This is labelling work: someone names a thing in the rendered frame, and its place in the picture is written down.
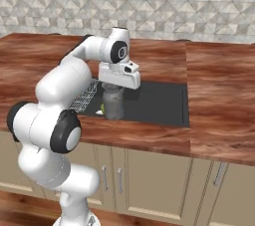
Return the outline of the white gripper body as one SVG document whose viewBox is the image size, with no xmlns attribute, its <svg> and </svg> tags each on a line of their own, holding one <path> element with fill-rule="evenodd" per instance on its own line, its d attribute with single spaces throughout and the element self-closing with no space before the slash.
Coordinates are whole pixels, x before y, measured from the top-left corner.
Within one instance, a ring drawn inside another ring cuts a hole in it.
<svg viewBox="0 0 255 226">
<path fill-rule="evenodd" d="M 118 64 L 100 63 L 99 80 L 136 90 L 140 87 L 139 65 L 132 61 Z"/>
</svg>

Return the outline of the black sink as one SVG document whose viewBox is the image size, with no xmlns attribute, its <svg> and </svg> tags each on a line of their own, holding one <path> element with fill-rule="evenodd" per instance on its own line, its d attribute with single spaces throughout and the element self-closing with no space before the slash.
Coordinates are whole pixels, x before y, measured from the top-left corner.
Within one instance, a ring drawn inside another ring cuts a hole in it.
<svg viewBox="0 0 255 226">
<path fill-rule="evenodd" d="M 189 127 L 188 95 L 186 84 L 141 82 L 137 90 L 124 88 L 123 120 Z M 103 87 L 99 81 L 97 92 L 82 113 L 96 114 L 103 103 Z"/>
</svg>

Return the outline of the beige cupboard door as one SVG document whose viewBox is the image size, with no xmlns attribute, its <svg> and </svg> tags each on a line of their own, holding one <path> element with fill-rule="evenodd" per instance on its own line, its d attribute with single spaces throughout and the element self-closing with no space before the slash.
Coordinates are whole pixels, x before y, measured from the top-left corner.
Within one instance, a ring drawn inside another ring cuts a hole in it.
<svg viewBox="0 0 255 226">
<path fill-rule="evenodd" d="M 112 164 L 110 149 L 105 145 L 80 142 L 78 147 L 68 154 L 71 162 L 90 166 L 100 174 L 100 186 L 98 191 L 88 197 L 90 207 L 101 210 L 114 210 L 114 188 L 112 178 Z M 102 166 L 107 167 L 108 190 L 104 191 L 102 178 Z"/>
<path fill-rule="evenodd" d="M 184 224 L 190 158 L 118 147 L 112 148 L 112 157 L 118 213 Z M 123 193 L 118 168 L 123 170 Z"/>
<path fill-rule="evenodd" d="M 18 165 L 22 145 L 12 135 L 0 131 L 0 190 L 44 198 L 42 188 L 28 178 Z"/>
<path fill-rule="evenodd" d="M 213 163 L 196 226 L 255 226 L 255 166 L 227 163 L 218 186 Z"/>
</svg>

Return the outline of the grey jug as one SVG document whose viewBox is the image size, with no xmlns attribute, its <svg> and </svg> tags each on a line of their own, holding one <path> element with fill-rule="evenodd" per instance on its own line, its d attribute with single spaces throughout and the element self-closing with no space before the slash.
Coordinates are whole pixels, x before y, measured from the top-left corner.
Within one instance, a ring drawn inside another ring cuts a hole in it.
<svg viewBox="0 0 255 226">
<path fill-rule="evenodd" d="M 124 88 L 102 83 L 103 104 L 105 109 L 105 116 L 107 119 L 121 119 L 125 115 L 124 111 Z"/>
</svg>

